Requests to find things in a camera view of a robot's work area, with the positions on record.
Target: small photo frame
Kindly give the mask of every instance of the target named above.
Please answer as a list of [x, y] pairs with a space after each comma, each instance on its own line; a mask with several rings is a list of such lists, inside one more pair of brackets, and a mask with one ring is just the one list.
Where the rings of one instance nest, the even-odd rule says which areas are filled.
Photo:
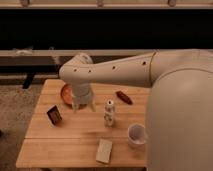
[[59, 110], [58, 110], [57, 106], [52, 107], [47, 112], [47, 115], [48, 115], [48, 117], [51, 120], [53, 125], [58, 124], [62, 120], [62, 117], [61, 117], [61, 115], [59, 113]]

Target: wooden table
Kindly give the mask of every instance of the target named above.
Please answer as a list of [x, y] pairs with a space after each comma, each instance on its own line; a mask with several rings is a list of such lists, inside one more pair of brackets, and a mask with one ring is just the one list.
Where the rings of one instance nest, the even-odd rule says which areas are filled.
[[[144, 113], [149, 89], [128, 86], [92, 84], [96, 112], [89, 107], [73, 113], [60, 97], [64, 82], [46, 80], [35, 112], [32, 115], [17, 168], [89, 168], [89, 167], [144, 167], [145, 146], [131, 149], [127, 144], [127, 128], [132, 123], [144, 124]], [[115, 91], [128, 94], [134, 105], [118, 99]], [[108, 99], [115, 101], [116, 125], [104, 126], [104, 105]], [[62, 122], [53, 126], [46, 112], [57, 105]], [[95, 160], [100, 138], [113, 142], [108, 165]]]

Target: mug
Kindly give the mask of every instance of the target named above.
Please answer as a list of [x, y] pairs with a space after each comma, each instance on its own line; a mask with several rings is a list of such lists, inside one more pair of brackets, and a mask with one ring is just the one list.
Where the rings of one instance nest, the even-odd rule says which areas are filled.
[[146, 143], [145, 127], [142, 124], [132, 124], [129, 126], [128, 131], [128, 144], [132, 148], [141, 147]]

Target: table leg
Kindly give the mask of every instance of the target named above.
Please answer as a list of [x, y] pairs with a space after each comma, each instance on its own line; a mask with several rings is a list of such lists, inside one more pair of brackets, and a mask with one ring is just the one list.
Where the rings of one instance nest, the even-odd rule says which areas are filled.
[[41, 171], [51, 171], [49, 168], [41, 168]]

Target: floor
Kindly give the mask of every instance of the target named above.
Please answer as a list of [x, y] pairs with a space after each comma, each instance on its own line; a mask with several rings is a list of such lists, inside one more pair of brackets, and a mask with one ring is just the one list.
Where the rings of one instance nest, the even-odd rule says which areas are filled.
[[[15, 163], [42, 84], [47, 78], [57, 78], [57, 75], [36, 75], [30, 88], [22, 89], [25, 77], [26, 75], [0, 75], [0, 130], [3, 131], [0, 138], [0, 171], [40, 171], [40, 169], [16, 169]], [[107, 171], [109, 169], [73, 170]]]

